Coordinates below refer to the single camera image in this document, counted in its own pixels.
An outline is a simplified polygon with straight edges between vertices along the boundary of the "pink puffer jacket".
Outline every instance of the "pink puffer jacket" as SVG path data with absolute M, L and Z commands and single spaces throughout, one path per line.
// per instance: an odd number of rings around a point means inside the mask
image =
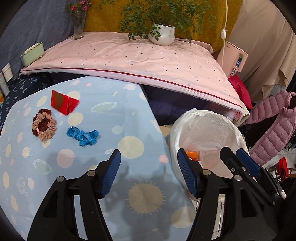
M 250 150 L 250 157 L 263 165 L 279 154 L 296 130 L 296 107 L 287 109 L 294 92 L 282 91 L 261 101 L 243 125 L 258 123 L 278 114 L 272 126 Z

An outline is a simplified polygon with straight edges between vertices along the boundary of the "red card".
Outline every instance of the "red card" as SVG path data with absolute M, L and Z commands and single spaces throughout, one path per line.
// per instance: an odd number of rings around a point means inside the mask
M 78 103 L 79 100 L 52 90 L 52 100 L 50 105 L 62 114 L 68 115 L 69 113 L 72 113 Z

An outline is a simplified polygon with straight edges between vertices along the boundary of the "white flower pot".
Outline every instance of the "white flower pot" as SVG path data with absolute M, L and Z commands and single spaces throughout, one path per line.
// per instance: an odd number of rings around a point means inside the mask
M 159 25 L 159 24 L 154 24 L 155 26 L 159 26 L 160 28 L 158 29 L 159 33 L 161 34 L 161 36 L 158 38 L 158 41 L 151 36 L 151 34 L 149 35 L 149 39 L 152 43 L 155 43 L 157 45 L 161 45 L 161 46 L 168 46 L 170 44 L 172 44 L 175 40 L 175 27 L 171 27 L 171 26 L 163 26 L 163 25 Z

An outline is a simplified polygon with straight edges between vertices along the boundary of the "pink mattress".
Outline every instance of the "pink mattress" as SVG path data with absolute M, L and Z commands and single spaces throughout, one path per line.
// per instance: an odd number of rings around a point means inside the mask
M 88 32 L 82 39 L 71 37 L 46 50 L 21 74 L 37 72 L 80 73 L 151 85 L 242 114 L 239 96 L 222 68 L 197 41 L 175 40 L 164 47 L 143 39 L 129 41 L 126 33 Z

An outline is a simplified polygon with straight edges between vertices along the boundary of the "metal rivet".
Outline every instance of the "metal rivet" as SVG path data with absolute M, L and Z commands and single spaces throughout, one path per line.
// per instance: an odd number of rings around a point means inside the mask
M 95 174 L 96 174 L 96 172 L 95 172 L 94 170 L 90 170 L 90 171 L 87 172 L 87 175 L 88 175 L 89 177 L 92 177 L 92 176 L 94 176 Z
M 64 180 L 64 177 L 62 177 L 62 176 L 60 176 L 60 177 L 57 178 L 57 182 L 58 183 L 61 183 L 63 180 Z
M 235 175 L 234 176 L 234 179 L 237 180 L 237 181 L 241 181 L 242 180 L 242 177 L 240 175 Z
M 209 176 L 209 175 L 211 175 L 211 171 L 208 170 L 208 169 L 204 169 L 204 170 L 202 171 L 202 173 L 203 173 L 203 175 L 205 175 L 205 176 Z

